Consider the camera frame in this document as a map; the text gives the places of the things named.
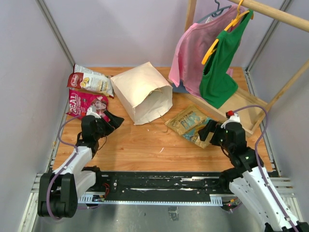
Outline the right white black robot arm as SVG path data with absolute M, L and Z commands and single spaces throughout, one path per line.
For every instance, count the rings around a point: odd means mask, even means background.
M 256 150 L 247 146 L 242 125 L 229 119 L 224 123 L 210 120 L 199 130 L 202 141 L 221 148 L 233 168 L 219 178 L 223 193 L 234 193 L 260 223 L 264 232 L 307 232 L 309 225 L 301 222 L 285 204 L 270 180 Z

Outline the tan salt vinegar chips bag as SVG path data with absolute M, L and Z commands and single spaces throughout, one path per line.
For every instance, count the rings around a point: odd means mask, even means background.
M 194 105 L 190 105 L 178 113 L 175 117 L 169 119 L 165 125 L 173 131 L 177 132 L 186 140 L 201 148 L 206 148 L 208 145 L 210 145 L 210 140 L 213 136 L 213 133 L 209 133 L 206 140 L 201 141 L 198 131 L 203 129 L 210 120 L 210 117 L 206 116 Z

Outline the magenta crisps bag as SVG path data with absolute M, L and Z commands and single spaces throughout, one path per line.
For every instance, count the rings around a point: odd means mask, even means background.
M 90 106 L 94 106 L 96 110 L 107 110 L 108 108 L 108 98 L 104 95 L 84 93 L 76 90 L 69 90 L 69 109 L 67 114 L 74 117 L 80 115 L 86 115 L 87 109 Z

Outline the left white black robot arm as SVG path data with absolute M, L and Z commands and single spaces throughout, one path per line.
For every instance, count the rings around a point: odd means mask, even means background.
M 77 135 L 73 152 L 56 170 L 44 173 L 40 178 L 38 216 L 54 220 L 71 218 L 78 208 L 79 198 L 88 190 L 98 191 L 103 179 L 97 167 L 87 168 L 86 164 L 99 149 L 99 140 L 113 133 L 124 122 L 122 117 L 104 111 L 104 119 L 87 110 L 81 119 L 81 132 Z

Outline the brown paper bag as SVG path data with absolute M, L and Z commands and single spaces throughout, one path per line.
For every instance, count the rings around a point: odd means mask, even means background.
M 161 118 L 173 106 L 172 86 L 150 62 L 112 77 L 111 82 L 134 125 Z

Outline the red white chips bag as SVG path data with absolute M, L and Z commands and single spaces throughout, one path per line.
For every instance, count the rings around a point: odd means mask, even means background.
M 95 72 L 78 64 L 73 66 L 73 72 L 69 75 L 67 87 L 84 89 L 114 98 L 110 76 L 105 76 L 100 72 Z

